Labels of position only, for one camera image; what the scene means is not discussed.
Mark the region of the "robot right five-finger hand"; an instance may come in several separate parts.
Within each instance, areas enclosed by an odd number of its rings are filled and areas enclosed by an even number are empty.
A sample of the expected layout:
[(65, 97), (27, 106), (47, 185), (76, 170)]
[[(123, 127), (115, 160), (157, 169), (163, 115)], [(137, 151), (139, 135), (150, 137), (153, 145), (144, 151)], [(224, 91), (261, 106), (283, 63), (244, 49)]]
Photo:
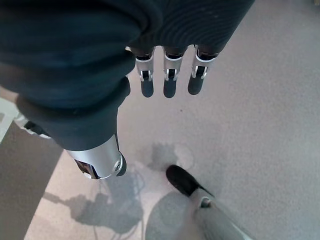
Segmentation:
[(26, 128), (65, 149), (82, 173), (122, 176), (117, 114), (137, 69), (153, 94), (154, 49), (164, 51), (164, 87), (175, 94), (188, 46), (195, 56), (188, 92), (196, 95), (251, 0), (3, 0), (0, 84), (17, 93)]

